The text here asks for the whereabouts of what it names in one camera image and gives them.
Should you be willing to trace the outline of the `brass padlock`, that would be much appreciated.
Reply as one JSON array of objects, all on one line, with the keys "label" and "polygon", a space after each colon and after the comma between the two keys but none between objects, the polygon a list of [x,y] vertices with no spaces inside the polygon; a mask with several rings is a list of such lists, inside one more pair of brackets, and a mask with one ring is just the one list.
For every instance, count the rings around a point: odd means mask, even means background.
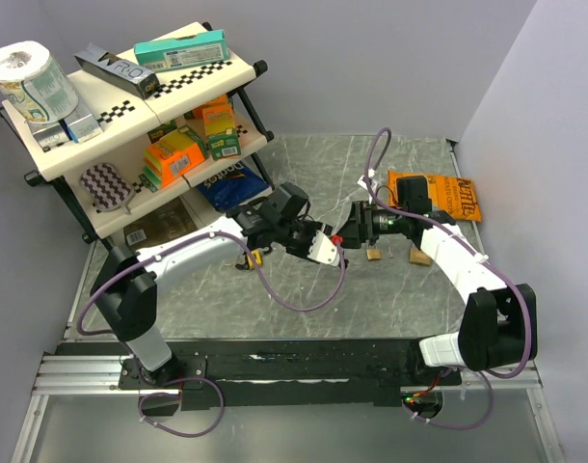
[{"label": "brass padlock", "polygon": [[382,258],[381,250],[377,247],[377,244],[373,241],[366,243],[366,257],[370,261],[380,260]]},{"label": "brass padlock", "polygon": [[410,249],[409,253],[409,262],[410,264],[419,265],[419,266],[431,266],[432,260],[429,256],[427,256],[424,252],[420,251],[416,247]]}]

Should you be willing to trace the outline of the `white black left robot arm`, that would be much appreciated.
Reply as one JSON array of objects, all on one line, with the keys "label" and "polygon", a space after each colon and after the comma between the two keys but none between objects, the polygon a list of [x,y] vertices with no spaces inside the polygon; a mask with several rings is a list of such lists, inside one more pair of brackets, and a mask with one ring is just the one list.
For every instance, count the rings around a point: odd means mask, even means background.
[{"label": "white black left robot arm", "polygon": [[139,361],[146,381],[166,387],[183,369],[156,326],[160,291],[213,263],[274,244],[299,259],[345,269],[342,250],[330,238],[331,227],[303,215],[308,204],[307,194],[286,182],[173,241],[137,252],[116,247],[88,304],[98,308],[110,332]]}]

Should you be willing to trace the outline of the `yellow padlock with keys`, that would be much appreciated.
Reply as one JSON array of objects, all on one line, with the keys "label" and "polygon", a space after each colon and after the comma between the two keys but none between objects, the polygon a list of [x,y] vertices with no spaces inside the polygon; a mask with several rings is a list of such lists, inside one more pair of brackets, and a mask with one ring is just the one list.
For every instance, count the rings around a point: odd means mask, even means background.
[{"label": "yellow padlock with keys", "polygon": [[252,251],[252,255],[249,256],[243,252],[242,255],[234,263],[226,263],[226,266],[235,268],[239,271],[251,271],[256,267],[263,265],[263,252],[260,249]]}]

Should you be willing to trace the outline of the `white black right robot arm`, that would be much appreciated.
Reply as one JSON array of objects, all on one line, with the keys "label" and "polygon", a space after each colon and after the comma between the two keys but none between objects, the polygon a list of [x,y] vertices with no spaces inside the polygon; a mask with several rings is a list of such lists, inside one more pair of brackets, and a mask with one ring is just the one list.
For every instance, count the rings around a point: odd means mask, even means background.
[{"label": "white black right robot arm", "polygon": [[440,268],[464,300],[457,332],[415,342],[414,355],[406,363],[408,376],[422,385],[441,368],[486,371],[505,379],[517,376],[537,354],[533,289],[511,283],[492,268],[455,220],[433,208],[425,177],[401,177],[396,191],[395,207],[377,196],[354,202],[337,234],[345,249],[372,245],[382,235],[404,235]]}]

